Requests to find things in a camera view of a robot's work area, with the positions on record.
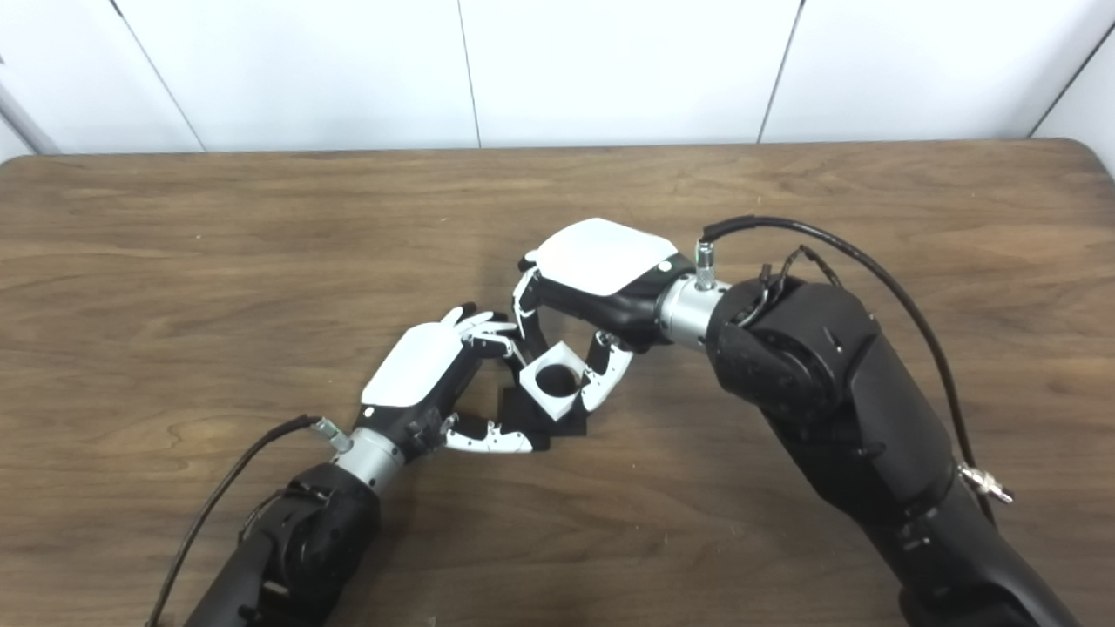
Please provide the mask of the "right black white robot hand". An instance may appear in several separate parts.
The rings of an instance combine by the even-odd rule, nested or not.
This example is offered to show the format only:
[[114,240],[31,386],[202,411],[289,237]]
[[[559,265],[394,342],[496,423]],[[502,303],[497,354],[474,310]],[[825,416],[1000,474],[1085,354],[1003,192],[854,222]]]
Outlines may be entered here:
[[[673,343],[666,297],[696,273],[669,239],[601,218],[549,237],[518,260],[518,270],[512,306],[530,356],[518,386],[553,423],[589,415],[636,354]],[[543,308],[597,329],[586,360],[563,343],[547,343],[540,325]]]

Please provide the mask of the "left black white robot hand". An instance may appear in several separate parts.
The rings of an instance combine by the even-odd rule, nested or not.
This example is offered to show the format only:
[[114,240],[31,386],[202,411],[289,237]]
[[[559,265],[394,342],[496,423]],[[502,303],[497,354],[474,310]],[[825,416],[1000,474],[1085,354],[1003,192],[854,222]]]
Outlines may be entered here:
[[523,434],[501,434],[493,421],[456,405],[483,361],[506,361],[513,370],[524,366],[517,332],[505,314],[478,311],[474,303],[410,327],[360,393],[352,437],[377,435],[406,462],[442,446],[473,453],[532,451]]

